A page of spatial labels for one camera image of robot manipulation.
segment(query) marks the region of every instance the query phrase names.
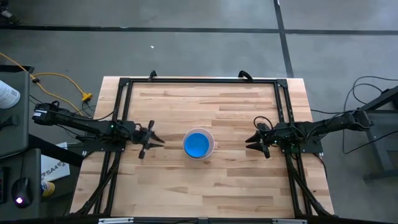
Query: gray floor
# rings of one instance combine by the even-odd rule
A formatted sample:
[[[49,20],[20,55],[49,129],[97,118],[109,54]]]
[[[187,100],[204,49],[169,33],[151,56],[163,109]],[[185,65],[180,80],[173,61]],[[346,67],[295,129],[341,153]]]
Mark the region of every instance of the gray floor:
[[[280,0],[287,29],[398,29],[398,2],[387,0]],[[11,1],[11,9],[28,24],[134,27],[277,28],[271,0],[120,0]],[[313,109],[341,111],[356,78],[398,78],[397,36],[288,35],[297,78],[304,78]],[[159,75],[286,77],[278,34],[194,34],[139,32],[50,32],[2,30],[1,51],[35,72],[66,73],[98,96],[103,76]],[[397,82],[364,80],[382,89]],[[57,77],[42,84],[80,105],[75,87]],[[43,101],[53,98],[32,85]],[[359,87],[362,100],[379,93]],[[348,109],[360,106],[350,98]],[[327,115],[313,113],[314,120]],[[64,130],[31,124],[30,131],[52,141],[73,141]],[[348,132],[346,150],[366,143]],[[335,213],[341,217],[398,222],[398,179],[365,184],[362,176],[378,170],[371,149],[348,155],[341,133],[323,140],[328,183]],[[70,196],[67,188],[63,190]],[[54,202],[67,204],[68,196]]]

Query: wooden table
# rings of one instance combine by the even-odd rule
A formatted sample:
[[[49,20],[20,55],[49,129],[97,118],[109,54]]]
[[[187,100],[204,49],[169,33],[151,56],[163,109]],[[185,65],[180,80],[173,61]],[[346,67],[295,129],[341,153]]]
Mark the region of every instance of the wooden table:
[[[104,77],[95,118],[112,111],[119,78]],[[288,79],[288,84],[295,120],[311,121],[303,80]],[[128,120],[143,126],[155,120],[154,130],[166,144],[148,151],[144,160],[138,159],[141,145],[126,146],[112,216],[293,217],[284,155],[271,147],[271,158],[266,159],[263,153],[245,148],[244,141],[255,132],[253,119],[259,115],[278,122],[272,85],[135,83]],[[212,133],[216,148],[209,158],[195,161],[185,155],[182,139],[199,127]],[[84,160],[71,212],[97,187],[103,157],[103,152],[95,152]],[[333,213],[321,162],[303,154],[303,164],[309,189]],[[298,196],[304,211],[301,190]]]

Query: yellow extension cord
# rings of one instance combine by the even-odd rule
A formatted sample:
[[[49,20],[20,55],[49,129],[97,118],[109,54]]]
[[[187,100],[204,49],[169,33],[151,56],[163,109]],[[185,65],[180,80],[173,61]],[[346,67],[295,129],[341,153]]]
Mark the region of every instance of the yellow extension cord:
[[[20,67],[23,71],[29,73],[24,67],[22,67],[20,64],[18,64],[16,61],[14,61],[13,59],[11,59],[11,58],[8,57],[7,55],[5,55],[5,54],[3,54],[3,53],[1,53],[1,52],[0,52],[0,55],[3,56],[3,57],[5,57],[6,59],[10,60],[12,63],[16,64],[16,65],[17,65],[18,67]],[[67,78],[69,81],[71,81],[71,82],[78,88],[78,90],[80,91],[80,93],[83,95],[82,101],[88,101],[88,100],[90,100],[91,97],[92,97],[92,94],[91,94],[91,93],[85,93],[85,92],[77,85],[77,83],[75,83],[71,78],[69,78],[69,77],[66,76],[66,75],[59,74],[59,73],[51,73],[51,72],[36,73],[36,74],[34,74],[34,75],[32,75],[32,74],[29,73],[29,76],[30,76],[30,78],[31,78],[32,80],[33,80],[35,77],[40,76],[40,75],[56,75],[56,76],[60,76],[60,77],[63,77],[63,78]],[[48,95],[50,95],[50,96],[53,96],[53,97],[55,97],[55,98],[58,98],[58,99],[60,99],[60,100],[62,100],[62,101],[64,101],[64,102],[66,102],[66,103],[69,103],[80,115],[83,115],[83,114],[81,113],[81,111],[80,111],[71,101],[62,98],[61,96],[57,96],[57,95],[55,95],[55,94],[53,94],[53,93],[48,92],[46,89],[44,89],[44,87],[43,87],[40,83],[36,83],[36,85],[38,85],[38,86],[40,87],[40,89],[43,90],[44,93],[46,93],[46,94],[48,94]]]

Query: computer mouse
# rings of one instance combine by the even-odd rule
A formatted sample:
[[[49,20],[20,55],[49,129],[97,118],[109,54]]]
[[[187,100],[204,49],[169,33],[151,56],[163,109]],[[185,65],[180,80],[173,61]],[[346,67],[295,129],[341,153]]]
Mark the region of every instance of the computer mouse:
[[[13,183],[11,197],[18,208],[26,208],[32,203],[32,191],[27,177],[17,179]]]

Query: wood grain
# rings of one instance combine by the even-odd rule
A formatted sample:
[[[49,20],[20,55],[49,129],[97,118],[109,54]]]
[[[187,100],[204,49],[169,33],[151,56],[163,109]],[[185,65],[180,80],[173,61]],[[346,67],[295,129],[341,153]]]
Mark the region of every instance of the wood grain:
[[[95,118],[112,110],[119,78],[104,77]],[[303,80],[288,79],[288,84],[295,120],[311,121]],[[293,217],[284,155],[270,147],[271,158],[266,160],[245,148],[259,115],[278,122],[272,85],[135,83],[128,120],[144,126],[155,120],[154,130],[167,142],[148,151],[144,160],[138,159],[140,146],[127,144],[112,216]],[[205,128],[215,138],[216,148],[205,160],[189,159],[182,149],[182,138],[192,128]],[[71,212],[98,185],[103,156],[95,152],[83,162]],[[333,212],[322,164],[311,154],[303,155],[303,163],[310,190]],[[300,190],[298,195],[303,210]]]

